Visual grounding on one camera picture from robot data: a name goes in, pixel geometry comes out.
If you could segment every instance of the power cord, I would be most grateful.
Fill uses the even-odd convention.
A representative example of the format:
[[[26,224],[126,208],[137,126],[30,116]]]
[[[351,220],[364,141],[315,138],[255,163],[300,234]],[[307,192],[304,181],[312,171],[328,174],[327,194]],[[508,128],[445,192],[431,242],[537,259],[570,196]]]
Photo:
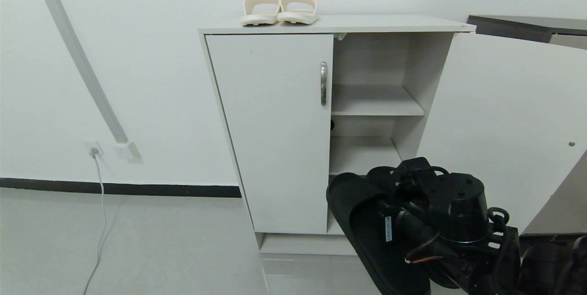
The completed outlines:
[[[100,151],[96,147],[92,147],[92,149],[90,149],[90,156],[92,157],[92,159],[94,159],[94,162],[96,162],[96,170],[98,171],[98,180],[100,181],[100,188],[102,191],[101,200],[102,200],[102,214],[104,216],[104,229],[102,230],[102,234],[100,235],[100,241],[98,241],[98,253],[97,253],[97,259],[96,259],[96,266],[94,267],[94,270],[92,271],[92,274],[90,275],[90,278],[88,279],[88,283],[86,283],[86,288],[83,290],[83,295],[86,295],[86,293],[88,292],[88,286],[90,286],[90,281],[92,281],[92,277],[94,276],[94,273],[96,272],[96,269],[98,268],[98,265],[100,265],[102,246],[104,245],[102,240],[104,238],[104,234],[106,231],[106,224],[107,224],[106,210],[104,208],[104,184],[102,183],[102,176],[100,174],[100,165],[98,164],[98,160],[96,159],[96,155],[98,155],[99,153],[100,153]]]

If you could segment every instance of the cabinet handle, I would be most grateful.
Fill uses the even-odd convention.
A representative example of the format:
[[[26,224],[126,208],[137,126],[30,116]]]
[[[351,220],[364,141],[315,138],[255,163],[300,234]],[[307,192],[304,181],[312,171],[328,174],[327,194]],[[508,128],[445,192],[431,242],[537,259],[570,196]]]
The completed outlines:
[[[328,65],[327,63],[321,63],[320,67],[320,104],[327,105],[327,75]]]

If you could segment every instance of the floor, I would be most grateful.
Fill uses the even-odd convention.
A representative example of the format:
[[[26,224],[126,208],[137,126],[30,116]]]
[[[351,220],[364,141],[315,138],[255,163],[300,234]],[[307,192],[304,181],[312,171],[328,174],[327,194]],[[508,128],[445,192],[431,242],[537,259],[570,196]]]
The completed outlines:
[[[105,206],[88,295],[379,293],[356,257],[261,256],[241,199],[106,195]],[[0,189],[0,294],[82,295],[102,223],[99,195]]]

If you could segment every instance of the label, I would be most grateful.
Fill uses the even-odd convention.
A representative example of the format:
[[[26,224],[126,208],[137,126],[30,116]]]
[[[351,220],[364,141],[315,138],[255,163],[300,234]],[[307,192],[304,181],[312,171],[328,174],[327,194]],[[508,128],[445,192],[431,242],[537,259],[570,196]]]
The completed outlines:
[[[385,217],[385,241],[392,241],[392,216]]]

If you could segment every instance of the cabinet door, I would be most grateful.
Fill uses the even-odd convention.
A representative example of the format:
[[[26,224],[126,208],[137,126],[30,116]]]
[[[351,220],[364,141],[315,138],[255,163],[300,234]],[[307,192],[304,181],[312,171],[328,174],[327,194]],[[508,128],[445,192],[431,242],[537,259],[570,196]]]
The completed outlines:
[[[524,230],[587,149],[587,51],[457,33],[418,156],[470,173]]]
[[[206,40],[255,230],[325,233],[333,36]]]

